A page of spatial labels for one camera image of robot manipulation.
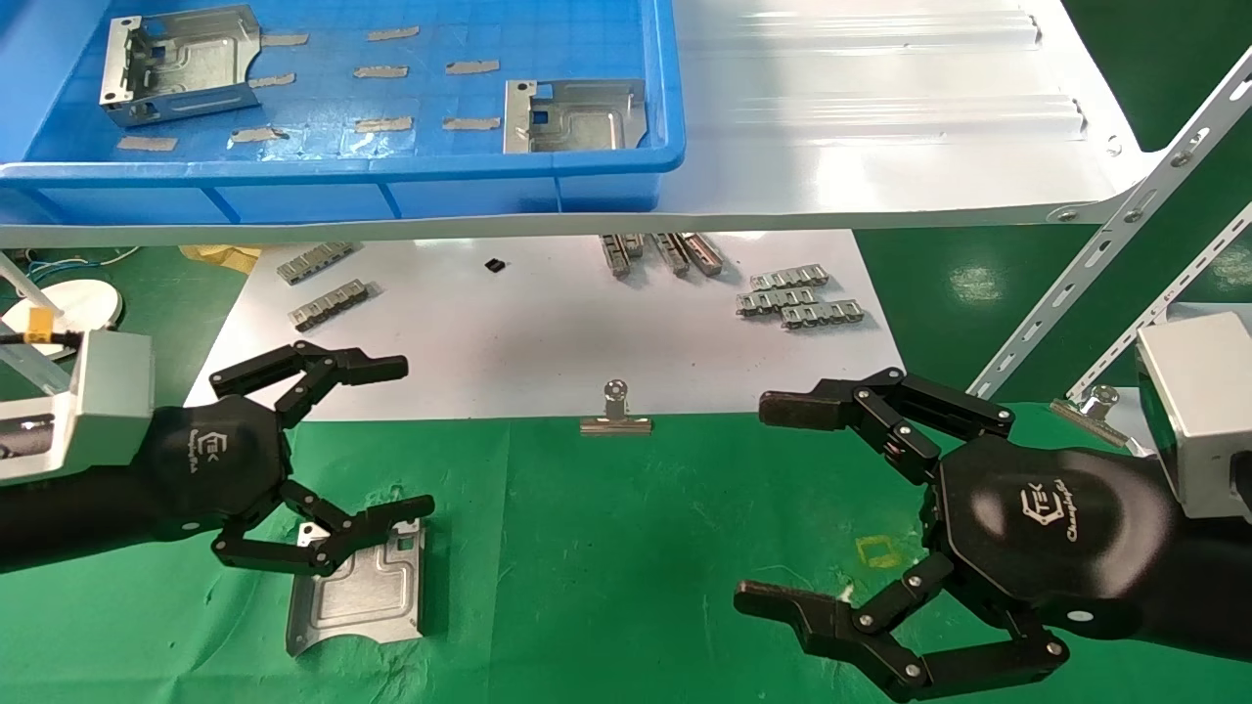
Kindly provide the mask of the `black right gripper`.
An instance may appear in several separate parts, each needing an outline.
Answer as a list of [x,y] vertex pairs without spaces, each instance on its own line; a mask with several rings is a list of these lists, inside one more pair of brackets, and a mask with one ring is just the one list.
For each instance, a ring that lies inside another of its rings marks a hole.
[[[909,703],[1050,676],[1069,649],[1043,625],[1082,638],[1143,633],[1149,576],[1174,531],[1174,499],[1149,461],[1018,446],[1007,441],[1014,423],[1007,407],[898,367],[864,380],[819,380],[803,393],[767,391],[757,418],[851,428],[911,484],[934,484],[934,547],[948,557],[931,552],[860,608],[808,590],[737,584],[735,610],[793,628],[806,654],[853,665],[893,701]],[[975,440],[940,461],[939,446],[918,426]],[[1009,638],[925,655],[898,641],[894,629],[945,588]]]

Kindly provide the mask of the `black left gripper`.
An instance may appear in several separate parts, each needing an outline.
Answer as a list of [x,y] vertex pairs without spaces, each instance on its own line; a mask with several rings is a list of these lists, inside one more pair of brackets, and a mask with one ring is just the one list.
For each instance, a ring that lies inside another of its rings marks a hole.
[[[372,358],[359,348],[326,349],[295,342],[242,361],[210,376],[218,398],[263,390],[294,377],[267,410],[253,401],[217,401],[199,407],[159,407],[146,433],[146,492],[158,541],[219,530],[213,552],[225,566],[263,572],[331,576],[366,547],[387,542],[397,524],[434,514],[434,497],[419,495],[362,509],[321,499],[290,476],[294,428],[337,386],[364,386],[408,375],[402,356]],[[245,537],[279,504],[327,532],[316,545]]]

